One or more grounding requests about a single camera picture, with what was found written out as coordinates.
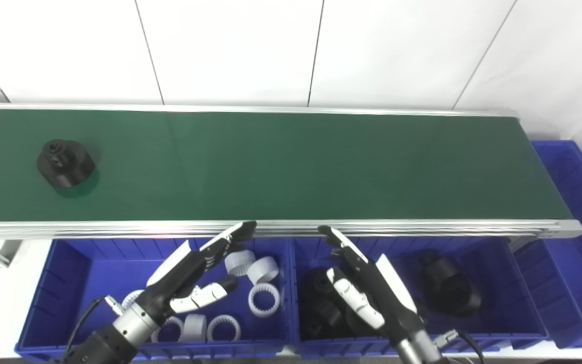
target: white plastic ring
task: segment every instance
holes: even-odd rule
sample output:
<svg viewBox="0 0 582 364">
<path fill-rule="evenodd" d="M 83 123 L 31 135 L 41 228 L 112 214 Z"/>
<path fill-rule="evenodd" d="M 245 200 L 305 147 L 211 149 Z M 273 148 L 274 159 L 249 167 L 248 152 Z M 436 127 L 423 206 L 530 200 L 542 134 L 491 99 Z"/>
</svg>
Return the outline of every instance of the white plastic ring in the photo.
<svg viewBox="0 0 582 364">
<path fill-rule="evenodd" d="M 255 295 L 259 292 L 268 292 L 273 296 L 273 306 L 268 309 L 260 309 L 255 305 Z M 264 318 L 271 316 L 280 307 L 280 292 L 275 288 L 273 284 L 270 283 L 258 283 L 249 293 L 249 308 L 251 312 L 258 317 Z"/>
<path fill-rule="evenodd" d="M 233 325 L 233 327 L 235 328 L 235 337 L 233 338 L 233 340 L 239 340 L 242 337 L 242 329 L 239 326 L 237 320 L 235 320 L 235 318 L 231 315 L 220 315 L 213 318 L 213 320 L 210 321 L 210 324 L 208 324 L 208 341 L 214 341 L 212 337 L 212 332 L 221 323 L 229 323 Z"/>
<path fill-rule="evenodd" d="M 123 306 L 123 309 L 125 311 L 127 311 L 127 309 L 131 305 L 134 304 L 134 301 L 136 301 L 138 296 L 141 295 L 141 293 L 143 293 L 143 291 L 144 290 L 136 290 L 136 291 L 129 292 L 129 294 L 125 296 L 125 298 L 123 299 L 123 302 L 120 305 Z"/>
<path fill-rule="evenodd" d="M 207 329 L 206 316 L 191 313 L 185 317 L 183 331 L 181 332 L 181 339 L 179 341 L 205 341 Z"/>
<path fill-rule="evenodd" d="M 247 274 L 249 267 L 255 262 L 255 254 L 250 250 L 235 251 L 224 258 L 224 261 L 228 274 L 241 277 Z"/>
<path fill-rule="evenodd" d="M 253 284 L 267 283 L 280 272 L 272 256 L 265 256 L 252 263 L 247 275 Z"/>
<path fill-rule="evenodd" d="M 164 322 L 164 324 L 161 325 L 161 327 L 159 327 L 156 331 L 154 331 L 152 333 L 152 336 L 150 336 L 150 339 L 152 339 L 152 342 L 153 343 L 157 343 L 159 341 L 159 334 L 161 332 L 161 329 L 165 325 L 177 325 L 178 328 L 180 329 L 180 334 L 178 336 L 178 340 L 181 341 L 181 337 L 183 336 L 183 321 L 179 320 L 175 316 L 170 316 L 170 317 L 168 317 L 168 319 L 166 320 L 166 322 Z"/>
</svg>

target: blue plastic bin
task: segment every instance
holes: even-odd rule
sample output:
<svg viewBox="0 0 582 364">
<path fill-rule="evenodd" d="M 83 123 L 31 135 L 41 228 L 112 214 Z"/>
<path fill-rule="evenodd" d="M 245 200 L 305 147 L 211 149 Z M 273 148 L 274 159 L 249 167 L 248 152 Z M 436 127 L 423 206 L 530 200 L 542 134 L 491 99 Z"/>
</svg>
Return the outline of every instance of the blue plastic bin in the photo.
<svg viewBox="0 0 582 364">
<path fill-rule="evenodd" d="M 556 187 L 582 223 L 582 152 L 573 141 L 534 141 Z M 559 348 L 582 346 L 582 236 L 545 239 L 515 254 L 550 337 Z"/>
<path fill-rule="evenodd" d="M 190 245 L 194 249 L 206 241 L 191 239 Z M 91 300 L 106 294 L 122 300 L 132 290 L 145 288 L 164 257 L 182 242 L 184 239 L 54 241 L 15 351 L 34 362 L 60 359 L 77 317 Z M 254 251 L 256 258 L 273 256 L 280 267 L 280 274 L 271 281 L 282 295 L 277 313 L 268 318 L 254 316 L 248 305 L 253 285 L 248 277 L 240 277 L 239 287 L 229 297 L 194 313 L 206 315 L 208 322 L 221 314 L 234 316 L 241 325 L 241 340 L 146 343 L 136 359 L 269 356 L 282 350 L 290 341 L 289 326 L 293 322 L 289 294 L 291 246 L 285 239 L 257 238 L 247 242 L 247 248 Z M 221 263 L 208 271 L 199 284 L 225 275 L 226 268 Z M 101 304 L 84 322 L 75 343 L 84 341 L 93 330 L 114 318 L 111 309 Z M 164 328 L 160 335 L 163 341 L 176 338 L 178 329 L 168 332 Z"/>
<path fill-rule="evenodd" d="M 417 255 L 424 249 L 436 249 L 442 256 L 454 258 L 478 285 L 483 303 L 477 313 L 462 319 L 427 314 L 427 330 L 433 337 L 450 329 L 466 330 L 487 351 L 508 345 L 526 348 L 548 338 L 505 238 L 382 237 L 358 238 L 354 242 L 374 260 L 385 253 L 413 297 L 422 297 L 416 279 L 420 271 Z M 319 238 L 294 239 L 296 292 L 298 282 L 311 268 L 338 265 L 339 260 L 330 257 L 331 249 L 332 246 Z M 294 300 L 294 316 L 299 317 L 297 293 Z M 294 339 L 296 351 L 303 357 L 396 354 L 388 341 L 379 337 L 301 341 L 300 328 L 296 327 Z M 472 349 L 458 339 L 447 351 Z"/>
</svg>

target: black cable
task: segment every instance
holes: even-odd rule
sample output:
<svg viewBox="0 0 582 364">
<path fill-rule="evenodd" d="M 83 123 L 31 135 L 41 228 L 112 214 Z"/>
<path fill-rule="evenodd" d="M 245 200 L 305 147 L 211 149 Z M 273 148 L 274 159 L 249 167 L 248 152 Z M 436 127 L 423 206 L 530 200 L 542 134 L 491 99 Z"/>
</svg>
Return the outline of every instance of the black cable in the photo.
<svg viewBox="0 0 582 364">
<path fill-rule="evenodd" d="M 73 344 L 73 339 L 76 337 L 76 333 L 78 332 L 78 329 L 81 327 L 82 323 L 87 319 L 91 312 L 93 312 L 93 310 L 100 304 L 100 302 L 105 300 L 105 297 L 106 296 L 101 296 L 95 300 L 92 300 L 91 303 L 87 306 L 87 308 L 85 308 L 85 310 L 82 312 L 82 314 L 78 318 L 78 321 L 76 322 L 75 327 L 71 331 L 71 335 L 69 336 L 69 340 L 67 341 L 67 347 L 64 348 L 64 354 L 62 354 L 61 362 L 64 362 L 64 359 L 67 358 L 67 353 L 69 352 L 69 349 Z"/>
<path fill-rule="evenodd" d="M 466 331 L 457 330 L 457 334 L 459 334 L 459 337 L 461 337 L 462 340 L 466 341 L 468 346 L 471 346 L 471 348 L 475 350 L 477 356 L 480 358 L 480 363 L 487 364 L 487 362 L 484 359 L 484 354 L 482 353 L 482 348 L 480 348 L 477 342 L 473 340 L 473 337 L 471 337 L 471 335 L 469 335 Z"/>
</svg>

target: connector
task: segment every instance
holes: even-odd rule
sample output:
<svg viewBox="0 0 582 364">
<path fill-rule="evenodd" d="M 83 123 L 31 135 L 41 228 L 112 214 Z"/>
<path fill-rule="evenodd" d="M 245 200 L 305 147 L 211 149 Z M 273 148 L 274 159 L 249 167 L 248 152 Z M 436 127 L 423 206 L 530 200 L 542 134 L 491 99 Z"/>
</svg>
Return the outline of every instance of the connector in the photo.
<svg viewBox="0 0 582 364">
<path fill-rule="evenodd" d="M 114 297 L 106 295 L 105 302 L 116 315 L 122 316 L 122 314 L 125 313 L 125 309 L 123 309 L 122 304 L 118 303 Z"/>
<path fill-rule="evenodd" d="M 441 350 L 441 348 L 450 344 L 450 342 L 457 339 L 457 337 L 459 337 L 459 333 L 457 332 L 457 330 L 450 330 L 450 331 L 446 331 L 443 334 L 435 337 L 435 339 L 432 341 L 432 343 L 435 346 L 437 346 L 437 348 L 439 350 Z"/>
</svg>

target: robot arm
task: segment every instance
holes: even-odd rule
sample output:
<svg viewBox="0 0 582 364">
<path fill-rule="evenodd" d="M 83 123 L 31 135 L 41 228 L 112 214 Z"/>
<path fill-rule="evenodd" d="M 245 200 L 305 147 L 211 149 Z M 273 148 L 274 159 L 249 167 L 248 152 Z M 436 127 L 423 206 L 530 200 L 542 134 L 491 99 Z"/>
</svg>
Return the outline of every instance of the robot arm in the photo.
<svg viewBox="0 0 582 364">
<path fill-rule="evenodd" d="M 128 364 L 138 348 L 171 315 L 226 297 L 237 287 L 234 275 L 201 288 L 195 283 L 224 256 L 239 250 L 236 242 L 251 239 L 256 225 L 255 221 L 245 221 L 231 226 L 196 251 L 186 241 L 161 263 L 148 279 L 147 288 L 127 310 L 121 311 L 118 302 L 106 299 L 121 315 L 94 331 L 84 343 L 65 352 L 64 364 Z"/>
<path fill-rule="evenodd" d="M 318 230 L 326 235 L 328 244 L 339 248 L 339 255 L 365 292 L 337 267 L 328 270 L 327 278 L 349 307 L 388 338 L 405 364 L 448 364 L 430 340 L 414 300 L 385 254 L 374 262 L 340 231 L 329 226 L 319 226 Z"/>
</svg>

